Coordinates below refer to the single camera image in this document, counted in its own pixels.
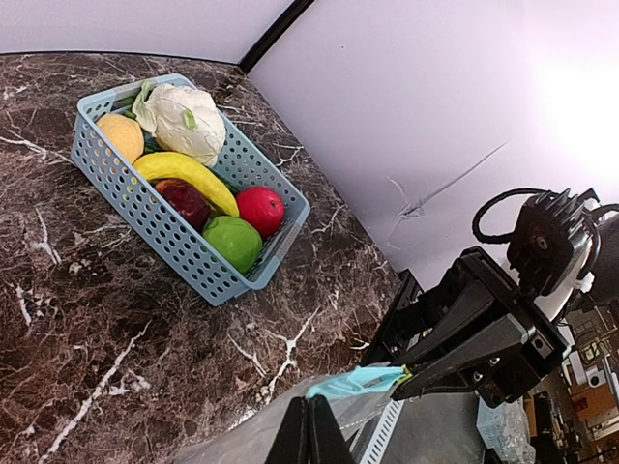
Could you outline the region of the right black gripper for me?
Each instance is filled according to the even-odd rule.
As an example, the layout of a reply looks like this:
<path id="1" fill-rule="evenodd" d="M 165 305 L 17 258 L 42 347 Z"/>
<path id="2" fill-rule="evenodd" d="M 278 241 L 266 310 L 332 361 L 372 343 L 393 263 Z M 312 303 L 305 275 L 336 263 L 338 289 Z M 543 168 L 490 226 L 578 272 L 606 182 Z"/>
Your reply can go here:
<path id="1" fill-rule="evenodd" d="M 479 246 L 466 249 L 427 291 L 409 272 L 400 278 L 361 360 L 407 369 L 394 401 L 476 392 L 496 408 L 520 399 L 569 355 L 556 325 Z"/>

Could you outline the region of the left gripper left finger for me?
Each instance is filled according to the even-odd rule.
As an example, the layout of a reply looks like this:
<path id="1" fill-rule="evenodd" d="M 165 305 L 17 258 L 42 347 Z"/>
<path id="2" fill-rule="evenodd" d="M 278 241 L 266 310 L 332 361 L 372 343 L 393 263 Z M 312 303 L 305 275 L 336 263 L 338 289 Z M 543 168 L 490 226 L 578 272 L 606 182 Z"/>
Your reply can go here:
<path id="1" fill-rule="evenodd" d="M 278 432 L 278 462 L 310 462 L 310 410 L 304 397 L 293 398 Z"/>

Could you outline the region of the dark red apple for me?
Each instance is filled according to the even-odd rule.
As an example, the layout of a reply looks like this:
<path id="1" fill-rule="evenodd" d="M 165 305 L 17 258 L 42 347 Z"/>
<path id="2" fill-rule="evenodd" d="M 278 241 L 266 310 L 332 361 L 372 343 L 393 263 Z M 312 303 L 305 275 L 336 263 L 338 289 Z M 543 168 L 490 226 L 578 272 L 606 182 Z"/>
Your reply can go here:
<path id="1" fill-rule="evenodd" d="M 164 179 L 156 183 L 157 192 L 197 232 L 205 227 L 211 206 L 200 191 L 182 179 Z"/>

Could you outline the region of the clear zip top bag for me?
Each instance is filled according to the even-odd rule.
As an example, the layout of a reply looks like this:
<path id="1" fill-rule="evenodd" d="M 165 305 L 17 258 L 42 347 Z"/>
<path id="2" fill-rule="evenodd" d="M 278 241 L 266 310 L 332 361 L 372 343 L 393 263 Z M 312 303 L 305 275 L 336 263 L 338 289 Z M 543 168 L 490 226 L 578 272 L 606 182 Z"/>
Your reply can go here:
<path id="1" fill-rule="evenodd" d="M 385 363 L 357 366 L 338 375 L 309 377 L 221 436 L 180 449 L 175 463 L 279 463 L 278 432 L 295 397 L 327 398 L 339 429 L 347 440 L 380 414 L 391 394 L 410 373 Z"/>

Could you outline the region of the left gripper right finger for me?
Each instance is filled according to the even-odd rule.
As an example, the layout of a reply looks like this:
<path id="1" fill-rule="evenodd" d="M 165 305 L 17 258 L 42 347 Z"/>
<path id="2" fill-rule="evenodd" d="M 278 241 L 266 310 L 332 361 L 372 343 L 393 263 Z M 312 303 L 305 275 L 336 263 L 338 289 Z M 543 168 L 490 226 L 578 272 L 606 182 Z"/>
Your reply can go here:
<path id="1" fill-rule="evenodd" d="M 327 398 L 309 399 L 309 462 L 311 464 L 354 464 Z"/>

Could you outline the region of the green apple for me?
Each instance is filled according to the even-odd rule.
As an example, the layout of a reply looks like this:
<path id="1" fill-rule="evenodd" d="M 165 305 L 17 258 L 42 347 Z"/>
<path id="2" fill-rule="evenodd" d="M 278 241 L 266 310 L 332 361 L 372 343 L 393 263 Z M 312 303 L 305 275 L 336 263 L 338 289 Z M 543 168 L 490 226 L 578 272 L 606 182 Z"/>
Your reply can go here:
<path id="1" fill-rule="evenodd" d="M 202 237 L 243 275 L 254 265 L 263 247 L 260 234 L 239 217 L 215 217 L 202 230 Z"/>

